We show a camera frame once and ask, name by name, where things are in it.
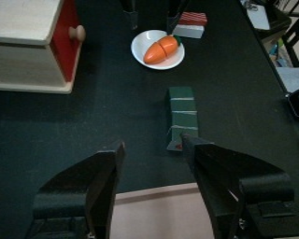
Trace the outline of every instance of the white object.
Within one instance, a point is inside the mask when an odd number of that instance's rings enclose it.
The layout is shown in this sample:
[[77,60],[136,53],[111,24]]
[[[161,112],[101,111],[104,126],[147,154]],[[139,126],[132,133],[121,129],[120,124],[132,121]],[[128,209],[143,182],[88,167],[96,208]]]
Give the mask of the white object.
[[299,90],[299,68],[275,67],[287,92]]
[[270,22],[266,14],[266,9],[260,5],[256,6],[256,10],[247,10],[247,15],[252,22],[252,27],[259,30],[270,30]]
[[173,35],[191,37],[191,38],[202,38],[204,32],[204,27],[198,25],[176,25]]
[[111,239],[214,239],[196,183],[116,195]]
[[161,63],[156,63],[156,64],[144,63],[143,56],[145,51],[148,50],[151,45],[156,41],[159,41],[164,36],[165,36],[165,32],[160,30],[145,31],[135,37],[132,41],[132,45],[131,45],[132,54],[136,60],[139,61],[139,63],[141,63],[144,66],[156,70],[167,70],[173,68],[175,66],[180,64],[184,58],[184,47],[183,47],[183,44],[180,44],[180,46],[178,47],[178,52],[169,58],[167,58]]

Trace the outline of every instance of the red drawer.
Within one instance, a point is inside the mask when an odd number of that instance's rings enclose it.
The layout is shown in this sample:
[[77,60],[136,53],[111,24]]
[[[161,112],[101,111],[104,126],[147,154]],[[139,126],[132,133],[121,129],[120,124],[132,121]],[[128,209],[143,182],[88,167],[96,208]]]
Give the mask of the red drawer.
[[83,41],[84,28],[79,23],[75,0],[64,0],[50,40],[50,48],[62,70],[65,81],[71,81],[75,78],[76,61]]

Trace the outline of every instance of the drawer knob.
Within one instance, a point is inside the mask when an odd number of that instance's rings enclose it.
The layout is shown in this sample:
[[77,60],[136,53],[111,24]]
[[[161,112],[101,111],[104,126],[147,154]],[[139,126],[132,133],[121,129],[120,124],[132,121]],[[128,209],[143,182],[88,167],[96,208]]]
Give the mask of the drawer knob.
[[79,25],[76,28],[69,27],[68,34],[69,34],[69,39],[77,39],[80,42],[84,41],[85,31],[81,25]]

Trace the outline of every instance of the small box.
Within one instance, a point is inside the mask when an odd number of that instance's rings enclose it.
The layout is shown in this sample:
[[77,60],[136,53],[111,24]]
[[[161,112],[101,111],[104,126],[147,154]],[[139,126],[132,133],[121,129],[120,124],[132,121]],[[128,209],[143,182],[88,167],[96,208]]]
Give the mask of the small box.
[[83,41],[75,0],[0,0],[0,90],[71,93]]
[[167,133],[167,150],[182,151],[182,139],[180,134],[188,134],[198,137],[198,129],[173,128],[171,127]]
[[202,38],[204,26],[207,24],[207,17],[204,13],[183,12],[173,35]]
[[180,134],[198,136],[196,104],[191,87],[171,87],[167,103],[167,150],[182,151]]
[[194,25],[176,25],[173,35],[191,37],[191,38],[202,38],[204,33],[203,26],[194,26]]

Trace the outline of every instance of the red object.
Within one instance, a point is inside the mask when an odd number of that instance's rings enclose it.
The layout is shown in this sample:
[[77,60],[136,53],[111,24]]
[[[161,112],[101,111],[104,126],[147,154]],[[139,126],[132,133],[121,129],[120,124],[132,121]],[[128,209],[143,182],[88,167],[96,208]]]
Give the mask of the red object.
[[50,47],[62,69],[65,81],[71,81],[73,78],[76,57],[81,44],[77,39],[69,39],[68,29],[69,27],[76,28],[79,24],[75,0],[65,0],[50,40]]
[[206,14],[198,12],[183,12],[178,24],[206,26],[207,24]]
[[183,150],[182,144],[176,145],[175,148]]

